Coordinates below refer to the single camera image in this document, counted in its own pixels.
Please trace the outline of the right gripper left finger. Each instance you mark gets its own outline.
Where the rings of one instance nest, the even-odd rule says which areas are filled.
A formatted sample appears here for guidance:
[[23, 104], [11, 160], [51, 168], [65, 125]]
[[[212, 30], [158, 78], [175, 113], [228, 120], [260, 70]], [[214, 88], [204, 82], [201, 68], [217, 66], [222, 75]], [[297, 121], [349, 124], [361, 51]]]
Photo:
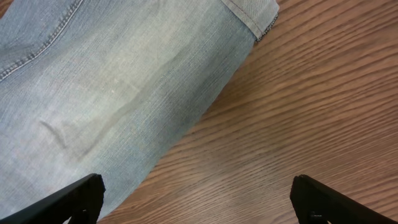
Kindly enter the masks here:
[[96, 224], [106, 189], [90, 174], [1, 220], [1, 224]]

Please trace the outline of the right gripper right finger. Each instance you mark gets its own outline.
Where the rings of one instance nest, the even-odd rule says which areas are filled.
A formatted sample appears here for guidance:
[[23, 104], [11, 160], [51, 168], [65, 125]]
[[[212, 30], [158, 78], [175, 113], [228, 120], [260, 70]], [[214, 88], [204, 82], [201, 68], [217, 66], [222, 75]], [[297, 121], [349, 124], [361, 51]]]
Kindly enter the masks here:
[[300, 224], [397, 224], [307, 175], [294, 177], [290, 201]]

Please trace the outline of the light blue denim shorts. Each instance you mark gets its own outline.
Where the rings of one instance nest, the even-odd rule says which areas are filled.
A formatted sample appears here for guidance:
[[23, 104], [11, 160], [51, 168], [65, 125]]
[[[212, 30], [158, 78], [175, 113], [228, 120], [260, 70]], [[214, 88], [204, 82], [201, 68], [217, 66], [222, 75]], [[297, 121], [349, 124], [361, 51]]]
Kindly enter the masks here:
[[115, 210], [277, 19], [275, 0], [18, 0], [1, 18], [1, 216], [90, 174]]

